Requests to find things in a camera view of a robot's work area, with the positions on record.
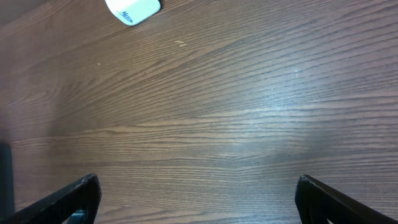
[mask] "white plastic container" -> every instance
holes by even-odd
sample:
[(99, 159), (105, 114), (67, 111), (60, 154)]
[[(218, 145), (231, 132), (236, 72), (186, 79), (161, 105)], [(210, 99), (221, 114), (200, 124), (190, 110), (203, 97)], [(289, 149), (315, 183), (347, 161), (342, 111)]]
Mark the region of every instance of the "white plastic container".
[(126, 25), (134, 26), (160, 10), (159, 0), (105, 0), (111, 12)]

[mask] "black object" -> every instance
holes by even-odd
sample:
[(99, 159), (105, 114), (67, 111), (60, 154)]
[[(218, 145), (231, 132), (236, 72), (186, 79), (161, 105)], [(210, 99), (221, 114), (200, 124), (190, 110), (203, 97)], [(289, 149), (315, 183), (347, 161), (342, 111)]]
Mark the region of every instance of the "black object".
[(398, 224), (309, 175), (299, 178), (295, 202), (303, 224)]
[(12, 159), (8, 144), (0, 142), (0, 219), (14, 213)]
[(0, 224), (92, 224), (101, 201), (95, 174), (87, 175), (31, 206), (0, 220)]

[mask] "white object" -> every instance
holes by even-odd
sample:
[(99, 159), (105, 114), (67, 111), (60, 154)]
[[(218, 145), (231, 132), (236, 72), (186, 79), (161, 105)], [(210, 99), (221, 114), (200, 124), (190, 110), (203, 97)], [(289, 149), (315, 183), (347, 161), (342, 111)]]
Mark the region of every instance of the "white object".
[(159, 0), (105, 0), (111, 12), (129, 26), (137, 25), (160, 10)]

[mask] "wooden table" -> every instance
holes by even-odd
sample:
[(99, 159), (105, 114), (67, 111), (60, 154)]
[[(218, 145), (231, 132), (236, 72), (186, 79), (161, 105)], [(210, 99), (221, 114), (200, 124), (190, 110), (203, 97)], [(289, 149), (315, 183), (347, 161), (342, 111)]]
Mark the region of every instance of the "wooden table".
[(95, 172), (97, 223), (300, 223), (310, 174), (398, 218), (398, 1), (0, 0), (17, 209)]

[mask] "table surface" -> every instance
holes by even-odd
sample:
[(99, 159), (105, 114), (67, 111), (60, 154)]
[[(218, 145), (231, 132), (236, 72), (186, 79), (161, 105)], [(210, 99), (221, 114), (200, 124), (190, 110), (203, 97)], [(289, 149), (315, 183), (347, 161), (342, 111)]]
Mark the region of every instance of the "table surface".
[(398, 218), (398, 1), (0, 4), (17, 209), (94, 172), (97, 223), (300, 223), (309, 174)]

